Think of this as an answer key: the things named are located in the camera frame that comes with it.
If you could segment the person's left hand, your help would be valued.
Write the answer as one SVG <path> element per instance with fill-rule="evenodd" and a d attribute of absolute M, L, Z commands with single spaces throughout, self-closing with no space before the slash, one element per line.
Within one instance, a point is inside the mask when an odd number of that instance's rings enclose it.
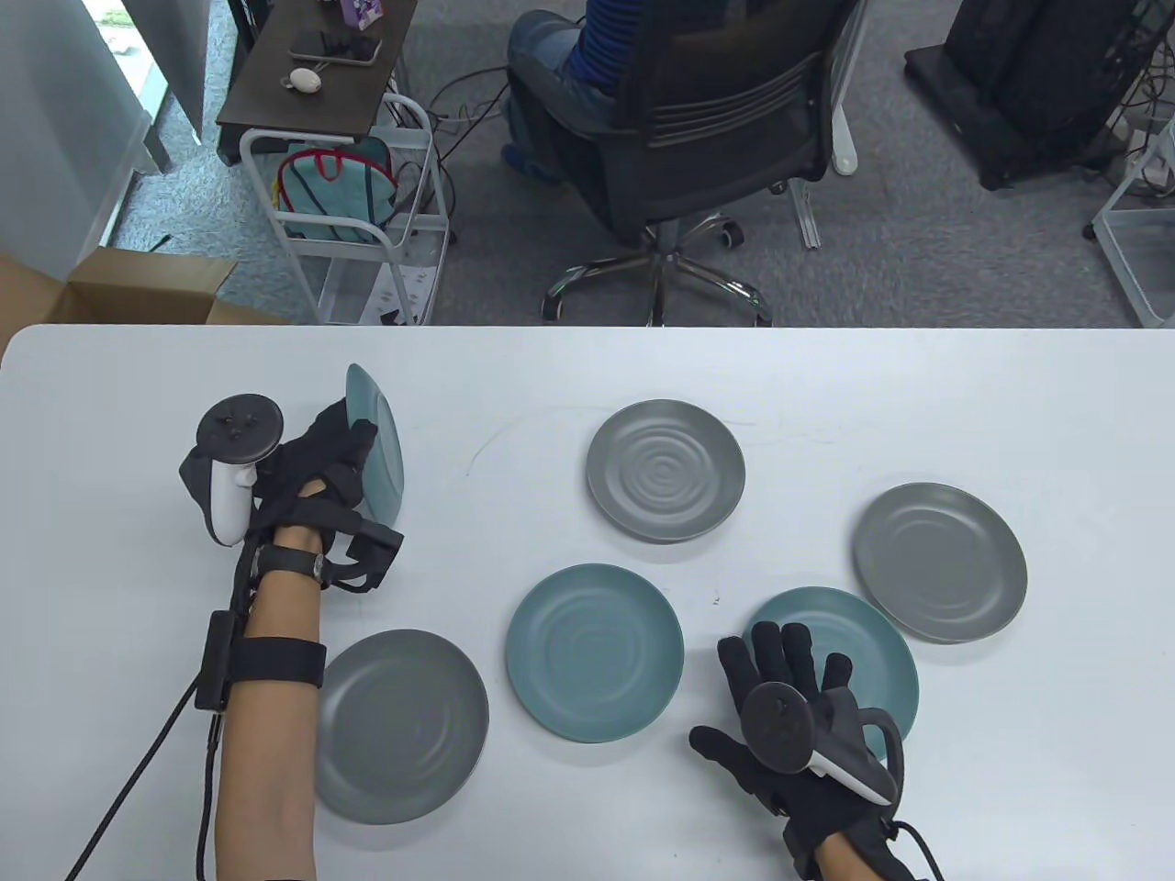
<path fill-rule="evenodd" d="M 350 422 L 344 401 L 318 412 L 306 433 L 281 443 L 258 468 L 246 536 L 271 536 L 280 527 L 318 531 L 328 550 L 337 533 L 364 532 L 357 507 L 364 500 L 364 466 L 377 441 L 372 422 Z"/>

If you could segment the person's right hand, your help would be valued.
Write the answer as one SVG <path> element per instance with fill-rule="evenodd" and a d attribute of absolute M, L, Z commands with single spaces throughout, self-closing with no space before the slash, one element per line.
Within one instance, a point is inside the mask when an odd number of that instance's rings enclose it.
<path fill-rule="evenodd" d="M 689 746 L 788 819 L 784 841 L 798 876 L 911 877 L 887 843 L 904 767 L 885 769 L 867 747 L 865 726 L 887 714 L 857 707 L 850 658 L 830 654 L 817 680 L 800 623 L 758 623 L 751 641 L 728 637 L 717 652 L 750 744 L 698 726 Z"/>

